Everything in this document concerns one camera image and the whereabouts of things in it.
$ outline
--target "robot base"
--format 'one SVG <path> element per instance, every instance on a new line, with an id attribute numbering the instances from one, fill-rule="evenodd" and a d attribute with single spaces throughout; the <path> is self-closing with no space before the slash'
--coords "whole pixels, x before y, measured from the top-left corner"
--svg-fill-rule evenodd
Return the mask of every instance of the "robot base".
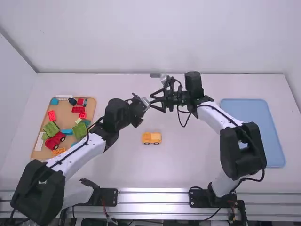
<path id="1" fill-rule="evenodd" d="M 208 189 L 200 189 L 198 187 L 189 189 L 189 205 L 192 208 L 229 208 L 231 206 L 237 206 L 237 202 L 235 191 L 220 198 L 216 197 L 212 190 L 211 183 Z"/>

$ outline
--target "red toy block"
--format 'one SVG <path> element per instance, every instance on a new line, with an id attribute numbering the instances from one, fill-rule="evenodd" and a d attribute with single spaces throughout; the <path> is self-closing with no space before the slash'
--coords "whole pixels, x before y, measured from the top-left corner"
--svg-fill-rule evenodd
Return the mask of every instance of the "red toy block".
<path id="1" fill-rule="evenodd" d="M 76 105 L 82 106 L 83 103 L 84 103 L 84 99 L 83 99 L 83 98 L 79 98 L 79 99 L 77 100 L 77 104 L 76 104 Z"/>
<path id="2" fill-rule="evenodd" d="M 86 114 L 85 112 L 79 113 L 79 117 L 80 117 L 81 119 L 85 119 L 86 116 L 87 116 L 87 114 Z"/>
<path id="3" fill-rule="evenodd" d="M 85 108 L 84 107 L 73 107 L 72 108 L 72 113 L 78 114 L 81 112 L 85 112 Z"/>
<path id="4" fill-rule="evenodd" d="M 49 117 L 49 121 L 56 120 L 55 111 L 52 110 L 52 111 L 48 112 L 48 117 Z"/>

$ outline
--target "green toy block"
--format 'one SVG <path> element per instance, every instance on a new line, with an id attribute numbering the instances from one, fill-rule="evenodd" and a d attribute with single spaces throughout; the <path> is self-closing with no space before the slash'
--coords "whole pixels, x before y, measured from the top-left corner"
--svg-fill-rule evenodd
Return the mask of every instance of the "green toy block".
<path id="1" fill-rule="evenodd" d="M 78 124 L 72 129 L 77 140 L 81 140 L 85 135 L 87 135 L 87 128 L 84 123 Z"/>
<path id="2" fill-rule="evenodd" d="M 91 124 L 91 121 L 88 119 L 82 119 L 79 124 L 85 124 L 85 127 L 88 128 Z"/>
<path id="3" fill-rule="evenodd" d="M 53 121 L 50 121 L 46 126 L 43 127 L 43 130 L 49 137 L 53 137 L 60 131 L 60 128 Z"/>
<path id="4" fill-rule="evenodd" d="M 43 133 L 42 140 L 47 140 L 48 138 L 49 138 L 49 136 L 47 135 L 47 133 Z"/>

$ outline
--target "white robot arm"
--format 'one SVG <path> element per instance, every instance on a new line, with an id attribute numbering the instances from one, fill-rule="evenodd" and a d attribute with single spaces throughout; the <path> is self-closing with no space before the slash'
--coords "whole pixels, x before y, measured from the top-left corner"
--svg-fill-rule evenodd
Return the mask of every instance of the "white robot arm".
<path id="1" fill-rule="evenodd" d="M 87 136 L 75 146 L 45 163 L 31 161 L 20 178 L 11 206 L 39 225 L 46 225 L 61 209 L 99 199 L 96 195 L 99 187 L 93 182 L 82 179 L 74 185 L 68 180 L 89 160 L 112 146 L 122 128 L 129 124 L 138 127 L 150 107 L 166 112 L 167 108 L 173 111 L 174 106 L 186 105 L 191 114 L 220 134 L 223 172 L 208 185 L 210 207 L 219 207 L 220 200 L 246 180 L 246 177 L 266 167 L 257 125 L 233 118 L 213 99 L 204 96 L 198 72 L 185 74 L 186 91 L 182 90 L 181 83 L 173 77 L 165 76 L 161 81 L 163 88 L 150 95 L 154 100 L 149 102 L 135 94 L 127 101 L 111 99 L 105 115 L 87 129 Z M 174 90 L 176 81 L 180 83 L 177 91 Z M 160 92 L 163 92 L 163 96 L 156 96 Z M 162 107 L 152 105 L 157 102 Z M 247 144 L 242 151 L 239 141 Z"/>

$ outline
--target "toy block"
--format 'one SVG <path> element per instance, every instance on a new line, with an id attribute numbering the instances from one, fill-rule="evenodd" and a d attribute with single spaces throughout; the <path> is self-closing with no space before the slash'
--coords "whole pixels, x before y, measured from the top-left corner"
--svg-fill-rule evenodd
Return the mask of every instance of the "toy block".
<path id="1" fill-rule="evenodd" d="M 34 147 L 34 150 L 35 150 L 35 151 L 40 151 L 40 150 L 42 150 L 42 146 L 43 146 L 43 143 L 44 143 L 44 140 L 42 139 L 43 134 L 44 134 L 43 132 L 39 133 L 39 136 L 38 136 L 38 139 L 37 139 L 36 146 Z"/>
<path id="2" fill-rule="evenodd" d="M 62 129 L 62 133 L 66 135 L 73 135 L 73 130 L 72 129 Z"/>
<path id="3" fill-rule="evenodd" d="M 87 114 L 86 114 L 85 112 L 79 113 L 79 117 L 80 117 L 81 119 L 85 119 L 86 116 L 87 116 Z"/>
<path id="4" fill-rule="evenodd" d="M 59 100 L 56 97 L 54 97 L 51 99 L 50 105 L 58 105 L 58 102 L 59 102 Z"/>
<path id="5" fill-rule="evenodd" d="M 78 100 L 77 100 L 77 106 L 82 106 L 83 105 L 83 103 L 84 103 L 84 99 L 83 98 L 78 98 Z"/>
<path id="6" fill-rule="evenodd" d="M 72 108 L 72 113 L 78 114 L 81 112 L 85 112 L 85 108 L 84 107 L 73 107 Z"/>
<path id="7" fill-rule="evenodd" d="M 81 120 L 82 120 L 81 118 L 78 118 L 78 119 L 75 121 L 75 123 L 76 123 L 76 124 L 79 124 L 79 123 L 81 122 Z"/>
<path id="8" fill-rule="evenodd" d="M 52 150 L 52 155 L 53 156 L 58 156 L 60 155 L 61 153 L 64 153 L 66 151 L 66 149 L 64 147 L 62 148 L 59 148 L 59 149 L 56 149 L 56 150 Z"/>
<path id="9" fill-rule="evenodd" d="M 47 140 L 48 138 L 49 138 L 49 136 L 47 135 L 47 133 L 43 133 L 42 140 Z"/>
<path id="10" fill-rule="evenodd" d="M 73 98 L 72 95 L 56 95 L 55 96 L 58 100 L 68 100 L 69 98 Z"/>
<path id="11" fill-rule="evenodd" d="M 88 102 L 88 99 L 85 98 L 84 103 L 83 103 L 83 107 L 86 107 L 86 106 L 87 106 L 87 102 Z"/>
<path id="12" fill-rule="evenodd" d="M 73 133 L 77 140 L 81 140 L 85 135 L 87 135 L 87 128 L 85 124 L 81 123 L 73 127 Z"/>
<path id="13" fill-rule="evenodd" d="M 74 98 L 69 98 L 68 101 L 70 104 L 72 104 L 72 106 L 75 106 L 77 103 L 76 99 L 74 99 Z"/>
<path id="14" fill-rule="evenodd" d="M 48 117 L 49 117 L 49 121 L 56 120 L 55 111 L 52 110 L 52 111 L 48 112 Z"/>
<path id="15" fill-rule="evenodd" d="M 88 119 L 82 119 L 79 124 L 81 123 L 85 124 L 86 128 L 88 128 L 89 125 L 91 124 L 91 121 Z"/>
<path id="16" fill-rule="evenodd" d="M 53 137 L 60 131 L 60 128 L 53 121 L 50 121 L 43 127 L 43 130 L 49 137 Z"/>

